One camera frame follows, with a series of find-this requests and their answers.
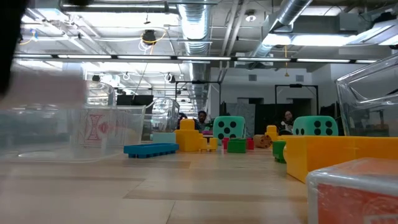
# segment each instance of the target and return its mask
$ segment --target yellow toy block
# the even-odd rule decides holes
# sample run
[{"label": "yellow toy block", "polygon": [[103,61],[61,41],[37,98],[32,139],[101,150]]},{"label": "yellow toy block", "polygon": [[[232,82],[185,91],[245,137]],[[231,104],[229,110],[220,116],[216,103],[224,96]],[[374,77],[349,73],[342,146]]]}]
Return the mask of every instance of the yellow toy block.
[{"label": "yellow toy block", "polygon": [[398,159],[398,138],[357,136],[289,136],[284,157],[287,173],[305,182],[313,170],[342,162],[373,157]]},{"label": "yellow toy block", "polygon": [[195,130],[192,119],[180,121],[180,129],[175,130],[175,142],[180,146],[180,152],[197,152],[200,148],[200,134]]},{"label": "yellow toy block", "polygon": [[210,142],[209,142],[209,149],[210,151],[216,151],[218,148],[218,140],[217,138],[210,138]]},{"label": "yellow toy block", "polygon": [[200,152],[202,152],[202,151],[206,151],[206,152],[207,152],[207,139],[205,139],[205,138],[201,138],[201,139],[200,139],[200,148],[199,148],[199,151],[200,151]]},{"label": "yellow toy block", "polygon": [[278,140],[278,132],[277,132],[277,128],[276,128],[275,125],[268,125],[267,126],[266,136],[271,137],[272,141],[277,141]]}]

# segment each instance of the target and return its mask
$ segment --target red block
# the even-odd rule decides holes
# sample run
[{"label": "red block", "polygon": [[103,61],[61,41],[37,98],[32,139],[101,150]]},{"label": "red block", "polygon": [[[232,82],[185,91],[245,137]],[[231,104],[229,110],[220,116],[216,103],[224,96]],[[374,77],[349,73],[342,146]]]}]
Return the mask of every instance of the red block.
[{"label": "red block", "polygon": [[229,141],[229,138],[224,138],[221,142],[223,143],[223,146],[224,146],[224,150],[226,150],[227,149],[227,147],[228,147],[228,141]]},{"label": "red block", "polygon": [[254,150],[254,141],[252,138],[246,139],[246,147],[247,147],[247,150]]}]

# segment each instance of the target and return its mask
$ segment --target black dot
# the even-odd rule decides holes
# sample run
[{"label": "black dot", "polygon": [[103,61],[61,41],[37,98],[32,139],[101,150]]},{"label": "black dot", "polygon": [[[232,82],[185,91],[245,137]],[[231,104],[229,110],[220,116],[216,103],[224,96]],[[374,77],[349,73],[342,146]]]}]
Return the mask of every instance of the black dot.
[{"label": "black dot", "polygon": [[321,129],[317,128],[317,129],[314,131],[314,133],[315,133],[315,135],[320,135],[320,134],[321,134]]},{"label": "black dot", "polygon": [[315,125],[316,128],[319,128],[321,126],[321,122],[320,121],[316,121],[313,123],[313,125]]},{"label": "black dot", "polygon": [[333,124],[331,123],[331,121],[327,121],[327,122],[326,122],[326,127],[331,128],[332,125],[333,125]]},{"label": "black dot", "polygon": [[330,128],[326,129],[326,134],[327,135],[332,135],[333,134],[333,130],[330,129]]}]

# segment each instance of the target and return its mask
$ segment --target teal foam dice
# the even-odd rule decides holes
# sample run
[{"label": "teal foam dice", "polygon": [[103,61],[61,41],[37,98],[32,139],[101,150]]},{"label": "teal foam dice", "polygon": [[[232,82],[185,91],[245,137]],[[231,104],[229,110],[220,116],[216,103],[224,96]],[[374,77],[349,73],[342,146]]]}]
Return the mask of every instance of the teal foam dice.
[{"label": "teal foam dice", "polygon": [[294,135],[337,136],[336,121],[331,116],[302,116],[294,121]]},{"label": "teal foam dice", "polygon": [[175,133],[154,133],[153,143],[175,144]]},{"label": "teal foam dice", "polygon": [[213,137],[218,145],[224,138],[246,138],[246,123],[242,116],[219,116],[213,123]]}]

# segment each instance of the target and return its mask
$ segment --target clear plastic container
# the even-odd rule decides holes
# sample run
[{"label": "clear plastic container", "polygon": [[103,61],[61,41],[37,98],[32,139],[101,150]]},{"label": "clear plastic container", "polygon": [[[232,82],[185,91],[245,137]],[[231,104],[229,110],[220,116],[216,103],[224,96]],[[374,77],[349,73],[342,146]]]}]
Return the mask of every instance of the clear plastic container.
[{"label": "clear plastic container", "polygon": [[171,133],[177,129],[180,105],[171,98],[156,98],[149,106],[152,114],[145,114],[143,141],[149,141],[154,132]]},{"label": "clear plastic container", "polygon": [[398,55],[336,81],[347,136],[398,136]]},{"label": "clear plastic container", "polygon": [[0,111],[0,159],[97,161],[141,143],[145,106],[59,110],[35,105]]}]

